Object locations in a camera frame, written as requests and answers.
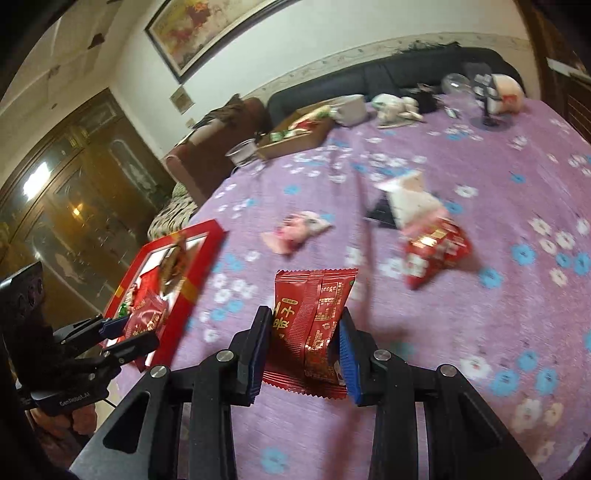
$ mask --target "metal screw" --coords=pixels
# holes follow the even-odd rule
[[[376,360],[380,360],[382,362],[385,362],[386,360],[390,360],[392,358],[392,354],[390,352],[388,352],[387,350],[380,348],[379,350],[376,350],[374,352],[374,358]]]
[[[150,370],[150,376],[153,378],[160,378],[166,375],[166,367],[164,365],[156,365]]]
[[[455,377],[457,374],[457,369],[453,365],[442,365],[440,370],[444,377]]]
[[[217,353],[216,358],[218,362],[229,362],[234,358],[234,354],[231,350],[222,350]]]

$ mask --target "stuffed toy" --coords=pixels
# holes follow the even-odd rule
[[[381,125],[395,124],[400,119],[423,121],[418,113],[418,102],[411,97],[397,97],[388,93],[381,93],[371,101],[378,111],[378,121]]]

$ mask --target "patterned blanket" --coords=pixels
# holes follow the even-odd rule
[[[272,305],[277,270],[356,265],[348,306],[357,327],[413,365],[457,365],[555,480],[591,432],[591,147],[535,100],[503,132],[443,112],[426,120],[335,128],[320,148],[227,179],[191,220],[216,218],[229,236],[173,368],[248,328],[258,305]],[[399,233],[364,218],[380,195],[375,183],[409,168],[424,170],[475,246],[472,265],[418,291],[404,285]],[[334,227],[292,258],[270,253],[261,232],[299,210]],[[137,378],[127,366],[121,391]],[[367,478],[373,409],[263,385],[232,421],[242,479]]]

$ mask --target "candy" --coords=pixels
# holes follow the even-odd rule
[[[150,291],[154,294],[160,292],[160,268],[154,267],[152,270],[148,270],[139,276],[139,288],[137,295],[134,298],[134,308],[137,308]]]
[[[279,271],[263,380],[286,390],[344,398],[328,348],[357,269]]]
[[[453,268],[472,252],[462,229],[448,218],[430,224],[406,244],[407,285],[415,290],[443,268]]]
[[[166,315],[168,314],[167,307],[168,304],[165,300],[161,299],[153,291],[148,290],[130,315],[127,325],[125,325],[125,339],[150,330],[155,330],[158,338],[161,338],[165,328]],[[134,362],[139,371],[145,370],[145,356],[137,358]]]

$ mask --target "white mug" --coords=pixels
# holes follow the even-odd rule
[[[330,116],[345,127],[358,125],[368,116],[363,95],[344,95],[334,99],[330,106]]]

